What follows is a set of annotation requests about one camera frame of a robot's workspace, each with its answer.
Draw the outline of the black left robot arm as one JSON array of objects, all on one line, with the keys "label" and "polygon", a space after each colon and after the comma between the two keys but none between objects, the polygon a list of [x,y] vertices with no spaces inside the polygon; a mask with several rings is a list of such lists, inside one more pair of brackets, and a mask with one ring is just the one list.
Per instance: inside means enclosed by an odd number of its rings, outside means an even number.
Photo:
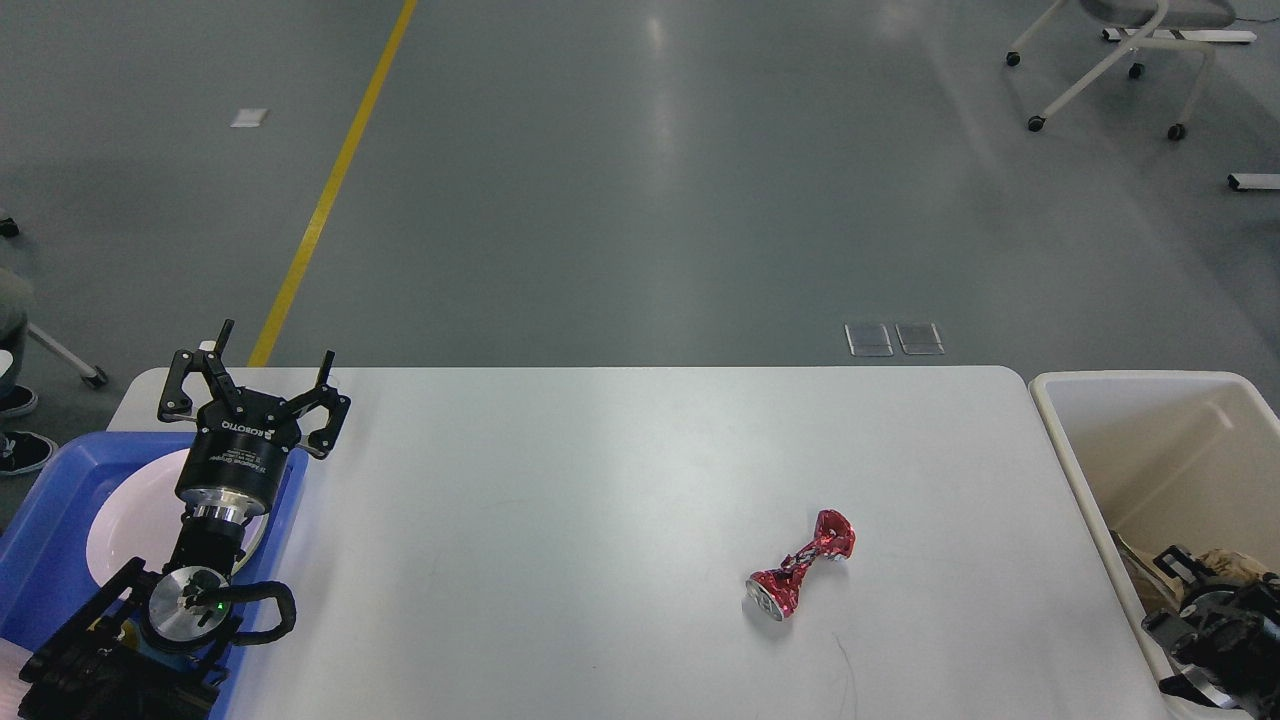
[{"label": "black left robot arm", "polygon": [[206,719],[227,653],[294,630],[285,583],[237,584],[233,571],[251,521],[276,505],[291,454],[325,459],[351,401],[330,380],[333,351],[294,397],[238,384],[223,361],[233,327],[209,347],[175,351],[157,401],[160,421],[196,428],[175,482],[172,556],[156,571],[129,559],[33,652],[18,674],[18,717]]}]

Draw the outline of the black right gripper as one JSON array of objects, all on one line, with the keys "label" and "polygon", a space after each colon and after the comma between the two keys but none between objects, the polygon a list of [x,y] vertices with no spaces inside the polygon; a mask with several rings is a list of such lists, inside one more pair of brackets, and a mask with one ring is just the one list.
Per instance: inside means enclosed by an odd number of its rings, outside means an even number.
[{"label": "black right gripper", "polygon": [[1238,707],[1276,711],[1277,582],[1215,583],[1216,573],[1180,544],[1152,565],[1158,598],[1142,620],[1146,634],[1180,665],[1202,669]]}]

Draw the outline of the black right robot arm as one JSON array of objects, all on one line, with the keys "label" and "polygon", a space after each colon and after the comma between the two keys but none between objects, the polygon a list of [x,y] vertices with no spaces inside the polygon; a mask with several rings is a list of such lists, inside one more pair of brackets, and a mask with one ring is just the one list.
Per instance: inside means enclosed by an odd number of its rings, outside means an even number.
[{"label": "black right robot arm", "polygon": [[1155,566],[1184,585],[1176,609],[1147,614],[1140,626],[1175,667],[1162,693],[1204,707],[1279,716],[1277,574],[1243,582],[1211,569],[1179,544]]}]

